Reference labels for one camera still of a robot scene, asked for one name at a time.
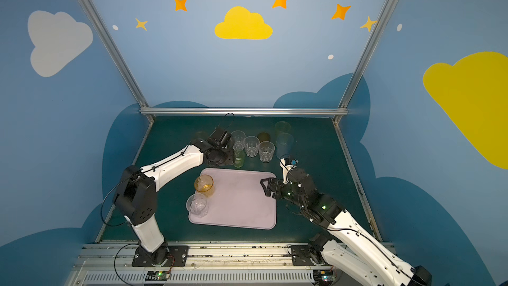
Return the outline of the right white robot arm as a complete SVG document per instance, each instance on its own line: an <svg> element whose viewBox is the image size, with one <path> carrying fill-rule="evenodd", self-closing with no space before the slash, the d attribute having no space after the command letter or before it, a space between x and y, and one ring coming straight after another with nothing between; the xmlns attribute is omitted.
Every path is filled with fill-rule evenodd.
<svg viewBox="0 0 508 286"><path fill-rule="evenodd" d="M260 184L267 197L296 205L300 214L326 231L312 248L324 262L343 271L361 285L431 285L432 275L423 266L411 266L389 251L339 206L316 188L304 169L292 168L284 178L265 178Z"/></svg>

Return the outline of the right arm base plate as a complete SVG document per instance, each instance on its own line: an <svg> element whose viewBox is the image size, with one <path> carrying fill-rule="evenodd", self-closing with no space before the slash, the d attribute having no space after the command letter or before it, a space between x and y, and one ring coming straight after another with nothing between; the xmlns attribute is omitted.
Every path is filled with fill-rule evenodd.
<svg viewBox="0 0 508 286"><path fill-rule="evenodd" d="M321 266L325 264L321 254L308 244L290 245L288 253L291 255L293 266Z"/></svg>

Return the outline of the green faceted glass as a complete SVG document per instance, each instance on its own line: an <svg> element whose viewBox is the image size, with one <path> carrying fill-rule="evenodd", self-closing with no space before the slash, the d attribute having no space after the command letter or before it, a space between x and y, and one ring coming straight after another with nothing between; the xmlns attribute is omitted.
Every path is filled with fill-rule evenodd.
<svg viewBox="0 0 508 286"><path fill-rule="evenodd" d="M234 158L235 158L234 167L235 168L242 168L243 165L245 164L245 160L246 160L246 154L245 154L244 150L235 151Z"/></svg>

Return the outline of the lilac plastic tray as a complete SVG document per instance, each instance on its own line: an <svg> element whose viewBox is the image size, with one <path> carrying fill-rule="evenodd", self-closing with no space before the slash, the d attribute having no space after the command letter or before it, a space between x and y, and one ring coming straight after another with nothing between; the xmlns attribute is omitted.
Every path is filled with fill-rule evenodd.
<svg viewBox="0 0 508 286"><path fill-rule="evenodd" d="M276 225L276 200L267 197L261 180L275 177L271 172L206 168L202 175L214 180L214 193L208 198L208 213L189 214L197 225L229 226L271 230Z"/></svg>

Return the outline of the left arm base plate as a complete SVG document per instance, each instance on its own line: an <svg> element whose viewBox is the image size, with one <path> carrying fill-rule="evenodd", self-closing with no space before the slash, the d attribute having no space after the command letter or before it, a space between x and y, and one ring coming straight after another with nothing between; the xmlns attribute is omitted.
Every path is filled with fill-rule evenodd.
<svg viewBox="0 0 508 286"><path fill-rule="evenodd" d="M184 267L187 262L187 245L161 245L150 253L142 246L137 247L132 267Z"/></svg>

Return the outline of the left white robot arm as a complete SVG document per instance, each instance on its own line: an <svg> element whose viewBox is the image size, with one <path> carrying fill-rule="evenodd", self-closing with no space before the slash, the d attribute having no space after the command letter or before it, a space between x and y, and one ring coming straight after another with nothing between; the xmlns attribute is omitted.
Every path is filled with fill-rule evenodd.
<svg viewBox="0 0 508 286"><path fill-rule="evenodd" d="M112 202L139 239L134 267L184 266L177 260L156 221L158 191L181 174L206 164L229 166L234 162L231 145L213 146L203 139L193 140L185 148L151 165L124 170Z"/></svg>

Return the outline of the amber faceted glass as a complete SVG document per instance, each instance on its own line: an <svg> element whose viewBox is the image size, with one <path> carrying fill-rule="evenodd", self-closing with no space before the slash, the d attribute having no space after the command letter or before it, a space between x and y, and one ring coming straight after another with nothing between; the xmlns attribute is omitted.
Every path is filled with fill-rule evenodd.
<svg viewBox="0 0 508 286"><path fill-rule="evenodd" d="M197 193L211 197L215 190L213 177L206 174L200 175L194 181L194 188Z"/></svg>

